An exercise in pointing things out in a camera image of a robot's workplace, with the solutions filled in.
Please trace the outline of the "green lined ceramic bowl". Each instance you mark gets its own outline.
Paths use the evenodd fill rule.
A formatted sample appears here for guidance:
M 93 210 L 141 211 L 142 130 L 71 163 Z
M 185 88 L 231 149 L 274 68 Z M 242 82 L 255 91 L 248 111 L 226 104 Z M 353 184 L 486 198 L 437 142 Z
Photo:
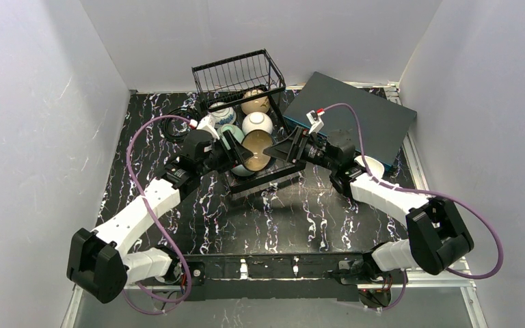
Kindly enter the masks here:
M 255 174 L 255 172 L 247 169 L 244 165 L 237 165 L 231 169 L 231 172 L 240 177 L 248 177 Z

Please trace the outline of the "dark blue glazed bowl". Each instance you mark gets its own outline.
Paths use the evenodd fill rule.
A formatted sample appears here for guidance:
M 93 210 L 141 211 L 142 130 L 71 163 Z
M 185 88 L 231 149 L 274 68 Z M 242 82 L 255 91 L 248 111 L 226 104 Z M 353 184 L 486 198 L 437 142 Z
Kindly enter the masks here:
M 253 155 L 244 162 L 244 167 L 252 172 L 264 170 L 271 161 L 271 157 L 264 154 L 264 150 L 273 144 L 272 136 L 266 131 L 254 130 L 248 133 L 242 141 L 242 146 Z

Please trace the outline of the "white ribbed ceramic bowl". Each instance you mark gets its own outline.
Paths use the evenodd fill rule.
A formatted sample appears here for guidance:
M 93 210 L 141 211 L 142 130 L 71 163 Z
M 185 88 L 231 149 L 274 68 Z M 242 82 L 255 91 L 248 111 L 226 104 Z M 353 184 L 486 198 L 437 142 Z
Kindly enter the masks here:
M 245 135 L 257 130 L 272 134 L 273 122 L 266 113 L 253 112 L 246 115 L 243 119 L 241 129 Z

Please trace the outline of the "black wire dish rack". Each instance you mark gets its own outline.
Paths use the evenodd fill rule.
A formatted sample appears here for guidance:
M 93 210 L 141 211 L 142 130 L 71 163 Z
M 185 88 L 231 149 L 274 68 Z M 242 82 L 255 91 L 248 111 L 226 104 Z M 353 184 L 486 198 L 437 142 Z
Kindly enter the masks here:
M 246 114 L 241 105 L 267 99 L 271 107 L 268 116 L 273 124 L 273 140 L 280 141 L 292 131 L 293 125 L 287 123 L 283 116 L 284 109 L 279 105 L 286 83 L 267 50 L 235 55 L 195 66 L 191 70 L 200 113 L 221 110 L 223 105 L 228 105 L 237 113 L 236 123 L 242 125 Z M 289 185 L 303 169 L 301 165 L 272 159 L 263 170 L 251 176 L 239 177 L 231 172 L 226 172 L 224 176 L 231 194 L 239 197 L 272 186 L 282 188 Z

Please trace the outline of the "orange bowl white inside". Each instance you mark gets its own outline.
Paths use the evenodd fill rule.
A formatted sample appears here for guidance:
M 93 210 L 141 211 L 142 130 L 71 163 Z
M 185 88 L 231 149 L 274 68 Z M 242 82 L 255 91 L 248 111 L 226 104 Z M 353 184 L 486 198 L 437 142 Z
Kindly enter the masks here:
M 382 178 L 385 173 L 384 165 L 373 157 L 360 155 L 355 157 L 354 161 L 376 178 Z

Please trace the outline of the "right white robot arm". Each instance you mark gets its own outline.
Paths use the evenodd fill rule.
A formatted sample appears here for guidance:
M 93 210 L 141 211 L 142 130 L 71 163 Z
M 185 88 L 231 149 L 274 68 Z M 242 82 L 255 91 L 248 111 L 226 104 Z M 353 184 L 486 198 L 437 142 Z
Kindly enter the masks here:
M 313 163 L 331 171 L 337 192 L 391 216 L 407 229 L 407 239 L 380 243 L 330 276 L 375 279 L 397 269 L 421 268 L 437 275 L 474 249 L 474 241 L 455 203 L 445 197 L 402 192 L 396 185 L 366 169 L 353 142 L 333 140 L 297 127 L 286 139 L 264 149 L 264 154 L 287 163 Z

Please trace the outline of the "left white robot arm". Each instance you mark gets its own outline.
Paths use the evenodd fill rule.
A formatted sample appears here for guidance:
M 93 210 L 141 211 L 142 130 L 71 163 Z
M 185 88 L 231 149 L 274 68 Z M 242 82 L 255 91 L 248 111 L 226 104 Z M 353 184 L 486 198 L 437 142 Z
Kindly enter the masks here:
M 67 278 L 99 302 L 109 303 L 128 284 L 166 275 L 172 261 L 182 259 L 181 251 L 152 248 L 132 254 L 135 241 L 194 192 L 203 176 L 226 172 L 252 156 L 229 132 L 218 137 L 192 130 L 132 202 L 93 230 L 81 228 L 73 234 Z

